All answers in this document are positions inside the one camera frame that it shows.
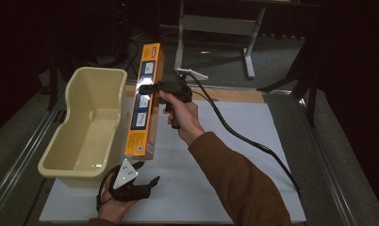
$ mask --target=white tabletop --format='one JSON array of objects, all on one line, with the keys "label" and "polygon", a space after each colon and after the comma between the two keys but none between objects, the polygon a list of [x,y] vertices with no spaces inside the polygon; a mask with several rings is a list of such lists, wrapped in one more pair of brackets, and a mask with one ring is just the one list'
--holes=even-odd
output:
[{"label": "white tabletop", "polygon": [[[207,131],[214,131],[230,148],[248,157],[269,175],[278,187],[293,222],[305,221],[305,213],[290,179],[269,155],[229,134],[208,102],[195,101],[199,120]],[[266,104],[216,103],[227,123],[245,137],[272,149],[288,165],[272,115]],[[151,197],[135,204],[124,222],[146,223],[230,223],[222,205],[186,143],[166,123],[159,109],[154,160],[139,169],[135,185],[148,184],[160,176]],[[78,188],[56,179],[42,210],[40,221],[86,221],[97,216],[95,196],[98,187]]]}]

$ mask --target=person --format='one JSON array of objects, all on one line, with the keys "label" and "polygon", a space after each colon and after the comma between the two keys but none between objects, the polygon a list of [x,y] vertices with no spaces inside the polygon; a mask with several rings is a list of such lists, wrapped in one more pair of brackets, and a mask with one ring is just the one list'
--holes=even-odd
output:
[{"label": "person", "polygon": [[[245,156],[228,148],[213,132],[206,132],[198,121],[198,106],[194,102],[184,104],[170,93],[160,91],[159,94],[173,105],[168,124],[176,117],[180,124],[178,135],[189,146],[190,153],[236,225],[292,225],[271,178]],[[110,197],[106,187],[102,200]],[[119,224],[133,204],[135,202],[106,202],[98,218],[90,219],[89,225]]]}]

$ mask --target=orange box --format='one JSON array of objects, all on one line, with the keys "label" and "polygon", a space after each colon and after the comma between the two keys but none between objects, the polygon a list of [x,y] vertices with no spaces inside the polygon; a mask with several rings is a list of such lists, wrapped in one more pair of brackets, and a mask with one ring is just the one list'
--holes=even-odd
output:
[{"label": "orange box", "polygon": [[164,53],[160,43],[143,46],[131,121],[124,154],[135,160],[154,158],[159,95],[140,95],[142,85],[153,85],[163,76]]}]

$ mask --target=brown sleeve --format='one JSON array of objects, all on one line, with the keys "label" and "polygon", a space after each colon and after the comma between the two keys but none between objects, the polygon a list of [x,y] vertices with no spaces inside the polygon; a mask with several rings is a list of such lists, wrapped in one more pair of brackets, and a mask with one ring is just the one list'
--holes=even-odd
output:
[{"label": "brown sleeve", "polygon": [[118,226],[118,224],[101,218],[91,218],[89,220],[89,226]]},{"label": "brown sleeve", "polygon": [[214,133],[198,137],[189,151],[236,225],[291,225],[289,213],[272,180]]}]

